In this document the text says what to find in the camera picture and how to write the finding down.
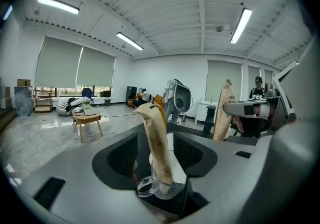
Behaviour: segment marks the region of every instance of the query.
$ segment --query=shelving unit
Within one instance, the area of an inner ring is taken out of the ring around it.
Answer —
[[[44,112],[52,112],[52,91],[50,90],[33,90],[33,109],[35,113],[44,113]]]

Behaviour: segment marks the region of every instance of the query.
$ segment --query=ceiling beam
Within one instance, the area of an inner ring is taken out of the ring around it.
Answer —
[[[276,29],[287,18],[290,11],[292,11],[295,3],[296,3],[295,0],[288,0],[286,2],[284,8],[281,10],[280,14],[275,18],[274,22],[269,26],[269,28],[265,31],[265,33],[262,34],[262,37],[248,50],[246,59],[250,58],[252,55],[257,53],[258,48],[261,45],[263,45],[265,42],[267,42],[269,39],[273,39],[272,34],[276,31]]]
[[[119,54],[126,55],[124,52],[121,52],[121,51],[113,48],[112,46],[109,46],[103,42],[95,40],[94,38],[90,38],[86,35],[74,32],[72,30],[68,30],[66,28],[62,28],[62,27],[58,27],[58,26],[54,26],[54,25],[48,25],[48,24],[36,22],[36,21],[27,21],[27,20],[23,21],[23,27],[42,30],[42,31],[43,30],[54,31],[57,33],[61,33],[63,35],[70,35],[72,37],[76,37],[78,39],[83,40],[83,42],[92,43],[94,45],[99,45],[101,48],[107,50],[108,54],[112,55],[113,57],[116,57]]]
[[[205,38],[206,38],[206,10],[205,10],[205,0],[198,0],[199,12],[200,12],[200,24],[201,24],[201,48],[200,52],[203,53],[205,48]]]
[[[133,22],[128,21],[127,18],[125,18],[122,14],[120,14],[114,9],[111,9],[109,6],[107,6],[106,4],[104,4],[99,0],[79,0],[79,1],[86,2],[91,6],[95,6],[101,9],[104,13],[109,14],[112,18],[120,22],[123,25],[124,29],[127,29],[127,31],[130,34],[132,34],[137,38],[141,38],[141,39],[143,38],[143,43],[147,44],[151,48],[151,50],[155,52],[157,55],[160,55],[160,51],[157,48],[157,46],[149,38],[147,38],[141,30],[138,30]]]
[[[307,44],[303,45],[296,52],[292,52],[291,54],[276,60],[274,62],[274,65],[278,67],[280,65],[292,62],[297,57],[300,58],[300,57],[304,56],[308,52],[308,50],[310,49],[311,45],[313,44],[314,40],[316,39],[316,36],[317,36],[316,33],[314,33],[313,37],[311,38],[311,40]]]

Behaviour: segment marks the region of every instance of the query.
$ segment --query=white desk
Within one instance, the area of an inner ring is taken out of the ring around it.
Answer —
[[[218,102],[210,102],[210,101],[204,101],[204,100],[201,100],[201,101],[198,101],[197,102],[197,113],[196,113],[196,117],[195,117],[195,124],[197,124],[196,122],[197,121],[202,121],[204,122],[206,120],[206,117],[207,117],[207,106],[216,106],[216,112],[217,112],[217,109],[218,109]],[[214,113],[214,123],[216,122],[216,116],[217,116],[217,113]]]

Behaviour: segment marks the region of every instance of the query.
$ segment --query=potted plant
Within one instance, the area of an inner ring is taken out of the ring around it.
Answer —
[[[90,98],[84,97],[83,101],[82,101],[82,107],[87,109],[90,108]]]

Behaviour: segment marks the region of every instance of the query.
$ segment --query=black speaker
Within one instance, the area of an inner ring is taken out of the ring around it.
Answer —
[[[130,87],[128,86],[126,88],[126,99],[125,99],[125,103],[128,104],[128,98],[129,96],[133,96],[135,97],[137,95],[137,88],[136,87]]]
[[[105,98],[111,97],[111,90],[105,90],[105,91],[103,92],[103,96],[104,96]]]

